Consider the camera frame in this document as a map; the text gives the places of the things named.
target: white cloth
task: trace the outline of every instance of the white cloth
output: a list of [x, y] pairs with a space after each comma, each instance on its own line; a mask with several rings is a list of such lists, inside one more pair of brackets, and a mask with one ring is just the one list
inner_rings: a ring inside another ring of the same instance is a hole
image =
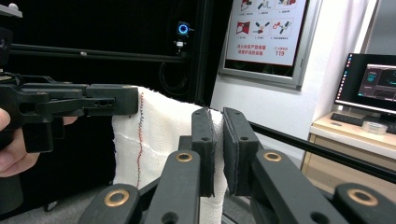
[[[191, 135], [191, 113], [201, 107], [181, 103], [158, 92], [138, 87], [139, 111], [132, 116], [114, 116], [116, 147], [114, 183], [139, 189], [158, 178], [167, 156], [178, 149], [181, 135]], [[223, 173], [222, 115], [210, 110], [217, 141], [215, 153], [215, 196], [201, 198], [200, 223], [221, 223], [227, 182]]]

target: monitor screen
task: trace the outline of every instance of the monitor screen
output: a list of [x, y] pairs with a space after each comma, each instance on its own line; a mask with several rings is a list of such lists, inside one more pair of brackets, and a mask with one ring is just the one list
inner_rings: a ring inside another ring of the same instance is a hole
[[396, 55], [348, 54], [335, 103], [396, 118]]

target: human hand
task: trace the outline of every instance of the human hand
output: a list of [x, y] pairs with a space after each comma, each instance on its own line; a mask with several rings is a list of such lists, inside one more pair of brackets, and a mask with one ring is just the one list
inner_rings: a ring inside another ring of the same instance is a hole
[[[64, 118], [64, 124], [71, 124], [77, 118]], [[10, 123], [7, 111], [0, 108], [0, 131]], [[30, 169], [37, 162], [40, 153], [27, 153], [22, 129], [13, 133], [13, 141], [5, 148], [0, 148], [0, 177], [19, 174]]]

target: wooden desk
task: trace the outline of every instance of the wooden desk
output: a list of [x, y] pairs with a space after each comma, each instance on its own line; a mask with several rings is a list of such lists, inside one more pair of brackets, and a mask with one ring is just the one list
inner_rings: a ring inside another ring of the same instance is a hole
[[[310, 142], [396, 171], [396, 134], [367, 133], [359, 126], [332, 120], [331, 115], [312, 124]], [[395, 184], [309, 152], [305, 153], [302, 171], [315, 186], [330, 193], [339, 184], [354, 182], [375, 189], [396, 202]]]

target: red stitching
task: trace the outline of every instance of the red stitching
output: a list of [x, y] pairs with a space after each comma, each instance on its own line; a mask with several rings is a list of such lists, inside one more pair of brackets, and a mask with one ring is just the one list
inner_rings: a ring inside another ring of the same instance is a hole
[[139, 127], [138, 127], [138, 134], [139, 134], [139, 146], [140, 146], [140, 150], [139, 150], [139, 155], [137, 156], [137, 184], [136, 184], [136, 188], [139, 189], [139, 185], [140, 185], [140, 158], [142, 157], [143, 154], [143, 134], [142, 134], [142, 130], [143, 130], [143, 92], [140, 95], [140, 120], [139, 120]]

